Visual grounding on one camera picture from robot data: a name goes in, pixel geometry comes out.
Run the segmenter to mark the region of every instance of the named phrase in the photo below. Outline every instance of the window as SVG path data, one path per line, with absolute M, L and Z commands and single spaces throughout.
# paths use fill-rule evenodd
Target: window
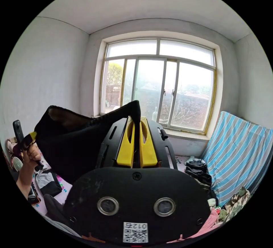
M 205 134 L 215 74 L 214 51 L 205 46 L 165 38 L 110 43 L 101 113 L 139 100 L 141 115 L 163 127 Z

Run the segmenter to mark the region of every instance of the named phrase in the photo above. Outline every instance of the window sill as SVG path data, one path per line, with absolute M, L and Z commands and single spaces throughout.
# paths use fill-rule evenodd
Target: window sill
M 164 129 L 165 132 L 171 138 L 184 139 L 184 140 L 194 140 L 194 141 L 209 141 L 209 137 L 206 135 L 200 135 L 195 133 L 188 133 L 182 131 L 174 131 L 171 129 Z

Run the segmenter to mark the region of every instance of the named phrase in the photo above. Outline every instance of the ceiling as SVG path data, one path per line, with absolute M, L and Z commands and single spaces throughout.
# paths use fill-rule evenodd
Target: ceiling
M 251 33 L 222 0 L 55 0 L 38 16 L 67 22 L 91 34 L 143 18 L 172 18 L 206 26 L 233 42 Z

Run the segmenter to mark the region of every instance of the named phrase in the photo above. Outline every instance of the lens ring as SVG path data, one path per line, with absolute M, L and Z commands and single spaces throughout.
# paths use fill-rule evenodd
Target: lens ring
M 111 212 L 106 212 L 105 210 L 102 209 L 102 203 L 105 202 L 105 201 L 111 201 L 115 208 L 113 211 Z M 117 202 L 116 199 L 112 198 L 112 197 L 103 197 L 103 198 L 100 198 L 98 203 L 97 203 L 97 207 L 98 207 L 98 210 L 103 214 L 103 215 L 106 215 L 106 216 L 112 216 L 114 214 L 116 214 L 118 211 L 119 211 L 119 203 Z
M 170 211 L 166 212 L 166 213 L 163 213 L 161 212 L 159 209 L 158 209 L 158 206 L 160 205 L 160 203 L 162 202 L 168 202 L 171 204 L 171 209 Z M 167 217 L 169 215 L 171 215 L 173 212 L 175 211 L 175 202 L 170 199 L 170 198 L 161 198 L 159 200 L 157 200 L 154 204 L 154 212 L 160 216 L 160 217 Z

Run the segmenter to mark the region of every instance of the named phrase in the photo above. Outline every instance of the window pane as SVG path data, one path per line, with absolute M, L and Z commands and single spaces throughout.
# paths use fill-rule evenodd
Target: window pane
M 135 64 L 136 64 L 135 59 L 127 60 L 125 81 L 124 81 L 124 92 L 123 92 L 123 105 L 126 105 L 129 102 L 131 102 Z
M 213 90 L 213 71 L 180 63 L 171 125 L 204 130 Z
M 108 113 L 120 107 L 121 83 L 124 59 L 105 62 L 102 112 Z
M 133 40 L 110 44 L 106 57 L 120 55 L 155 55 L 156 40 Z
M 135 100 L 139 100 L 141 116 L 156 121 L 161 94 L 164 61 L 139 60 Z
M 171 101 L 173 99 L 172 92 L 175 86 L 176 62 L 167 61 L 166 77 L 165 77 L 165 94 L 162 100 L 159 123 L 167 124 L 171 110 Z
M 212 51 L 189 43 L 161 40 L 159 54 L 174 57 L 183 57 L 203 62 L 208 65 L 214 65 Z

